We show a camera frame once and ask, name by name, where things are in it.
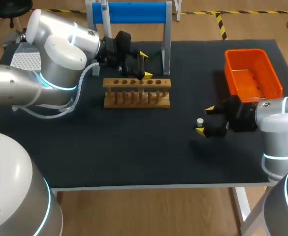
small white cylinder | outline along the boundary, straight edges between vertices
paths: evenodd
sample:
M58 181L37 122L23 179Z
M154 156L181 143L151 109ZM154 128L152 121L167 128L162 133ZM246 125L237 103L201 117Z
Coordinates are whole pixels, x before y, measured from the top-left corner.
M204 123L204 120L203 120L202 118L198 118L198 119L196 120L196 122L197 122L197 126L198 126L198 127L202 127L202 125L203 125L203 123Z

yellow black hazard tape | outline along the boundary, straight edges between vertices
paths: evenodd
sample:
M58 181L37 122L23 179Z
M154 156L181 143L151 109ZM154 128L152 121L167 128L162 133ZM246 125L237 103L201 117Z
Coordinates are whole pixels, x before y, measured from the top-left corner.
M80 13L85 14L86 11L78 11L78 10L64 10L64 9L42 9L48 12L63 12L63 13ZM288 14L288 11L182 11L181 15L202 15L202 14Z
M288 11L182 11L180 15L202 15L202 14L288 14Z
M223 25L222 15L219 14L219 13L216 13L215 16L216 16L216 19L217 19L217 23L218 23L219 30L221 32L222 38L223 38L223 40L227 40L228 37L227 37L227 34L226 34L226 29L224 28L224 25Z
M59 10L59 9L41 9L43 11L47 12L62 12L62 13L80 13L80 14L86 14L86 11L77 11L77 10Z

black table mat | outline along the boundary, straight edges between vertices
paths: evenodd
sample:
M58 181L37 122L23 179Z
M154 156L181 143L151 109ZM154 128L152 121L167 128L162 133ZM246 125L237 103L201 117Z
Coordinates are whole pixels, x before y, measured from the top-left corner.
M164 78L161 43L133 46L150 56L146 71ZM52 188L268 182L258 131L206 139L193 129L226 96L224 52L243 48L267 52L288 96L288 66L274 40L172 42L170 109L103 109L102 79L119 76L107 69L87 74L76 110L64 118L0 108L0 133L27 150ZM15 50L8 47L1 63L10 64Z

orange plastic bin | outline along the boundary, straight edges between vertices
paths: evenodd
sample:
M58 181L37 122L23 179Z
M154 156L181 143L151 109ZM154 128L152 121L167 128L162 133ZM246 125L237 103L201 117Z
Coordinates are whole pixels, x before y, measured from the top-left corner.
M264 50L227 50L225 58L231 95L239 95L242 102L283 97L282 85Z

wooden peg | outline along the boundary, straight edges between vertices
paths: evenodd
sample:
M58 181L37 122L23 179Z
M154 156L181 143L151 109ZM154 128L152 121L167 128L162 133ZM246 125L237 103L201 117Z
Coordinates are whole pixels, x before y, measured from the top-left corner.
M118 104L118 92L114 92L114 103Z
M152 98L152 93L149 91L149 92L147 93L148 104L150 104L151 98Z
M142 103L143 92L140 91L138 93L139 93L139 104L141 104Z
M166 97L166 96L167 96L167 89L166 89L166 88L163 89L162 96L163 96L163 97Z
M134 93L134 91L132 91L131 92L131 100L130 100L131 104L134 103L134 99L135 99L135 93Z
M159 102L159 91L156 92L156 104Z
M126 93L125 91L123 91L123 104L125 104L125 100L126 100Z

